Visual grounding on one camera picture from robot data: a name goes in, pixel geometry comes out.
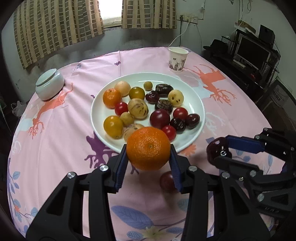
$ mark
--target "pink tablecloth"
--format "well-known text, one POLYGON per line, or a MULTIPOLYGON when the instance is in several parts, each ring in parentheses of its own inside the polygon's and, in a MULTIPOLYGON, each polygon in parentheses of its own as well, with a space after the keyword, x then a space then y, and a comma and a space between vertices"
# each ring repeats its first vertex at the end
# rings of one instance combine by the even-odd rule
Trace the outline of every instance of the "pink tablecloth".
MULTIPOLYGON (((94 135, 90 108, 101 88, 120 76, 163 73, 177 76, 194 88, 205 105, 206 124, 197 140, 181 154, 207 173, 219 174, 206 160, 205 149, 212 139, 229 134, 254 137, 269 127, 247 95, 202 57, 190 51, 185 69, 177 75, 169 70, 168 58, 168 49, 164 47, 106 54, 61 68, 65 86, 53 100, 43 102, 33 95, 13 138, 7 176, 11 214, 23 235, 69 171, 79 175, 92 172, 115 155, 94 135)), ((266 153, 253 155, 237 150, 232 153, 238 160, 258 165, 265 174, 279 173, 283 165, 266 153)), ((122 189, 109 195, 117 240, 180 239, 188 196, 161 191, 159 178, 168 170, 166 164, 156 172, 133 172, 128 165, 122 189)), ((87 205, 86 194, 84 210, 87 205)), ((213 234, 211 193, 209 207, 208 236, 213 234)), ((263 218, 268 227, 273 225, 273 219, 263 218)), ((84 235, 88 236, 85 211, 83 222, 84 235)))

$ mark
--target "plate of fruit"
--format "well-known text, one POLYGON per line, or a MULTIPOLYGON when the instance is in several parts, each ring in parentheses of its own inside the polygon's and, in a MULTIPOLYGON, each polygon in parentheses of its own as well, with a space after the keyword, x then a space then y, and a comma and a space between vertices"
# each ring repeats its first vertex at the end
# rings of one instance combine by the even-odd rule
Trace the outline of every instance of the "plate of fruit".
POLYGON ((120 153, 138 129, 162 130, 177 152, 191 145, 205 124, 198 94, 182 80, 158 73, 122 76, 94 98, 91 123, 98 138, 120 153))

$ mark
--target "monitor screen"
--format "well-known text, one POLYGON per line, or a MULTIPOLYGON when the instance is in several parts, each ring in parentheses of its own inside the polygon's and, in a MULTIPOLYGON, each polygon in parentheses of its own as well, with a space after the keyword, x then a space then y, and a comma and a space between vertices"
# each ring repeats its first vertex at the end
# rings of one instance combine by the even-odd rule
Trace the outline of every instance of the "monitor screen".
POLYGON ((237 55, 250 62, 259 70, 262 69, 264 62, 268 60, 269 52, 251 40, 242 37, 237 51, 237 55))

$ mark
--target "wall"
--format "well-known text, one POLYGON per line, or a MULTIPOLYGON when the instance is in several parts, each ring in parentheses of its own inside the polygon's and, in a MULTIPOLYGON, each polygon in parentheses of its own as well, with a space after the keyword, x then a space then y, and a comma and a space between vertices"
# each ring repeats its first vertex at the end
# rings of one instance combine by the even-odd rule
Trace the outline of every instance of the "wall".
POLYGON ((252 25, 259 33, 260 25, 264 25, 274 31, 276 43, 281 53, 279 63, 279 77, 296 97, 296 76, 295 76, 295 56, 296 56, 296 34, 288 20, 278 7, 270 1, 253 0, 252 11, 249 14, 245 9, 243 20, 252 25))
MULTIPOLYGON (((234 30, 234 22, 238 17, 238 1, 232 5, 229 0, 206 0, 204 13, 200 8, 204 0, 177 0, 177 13, 192 13, 200 20, 198 27, 202 37, 202 45, 210 45, 214 38, 221 39, 221 35, 229 35, 234 30)), ((13 19, 9 19, 2 31, 2 48, 6 66, 16 91, 22 101, 27 101, 35 92, 35 82, 38 77, 51 68, 61 68, 70 63, 94 58, 109 52, 129 50, 141 47, 168 46, 179 35, 180 22, 176 30, 172 29, 106 29, 104 35, 90 40, 67 46, 23 69, 18 57, 13 33, 13 19)), ((197 27, 188 26, 182 36, 182 46, 188 47, 196 53, 201 53, 200 36, 197 27)))

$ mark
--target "bright window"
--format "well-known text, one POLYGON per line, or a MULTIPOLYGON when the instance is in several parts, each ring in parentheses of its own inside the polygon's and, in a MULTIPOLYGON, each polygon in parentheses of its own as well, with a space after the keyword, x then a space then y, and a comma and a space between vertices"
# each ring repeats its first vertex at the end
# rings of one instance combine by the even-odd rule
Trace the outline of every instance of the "bright window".
POLYGON ((122 0, 99 0, 104 27, 121 25, 122 0))

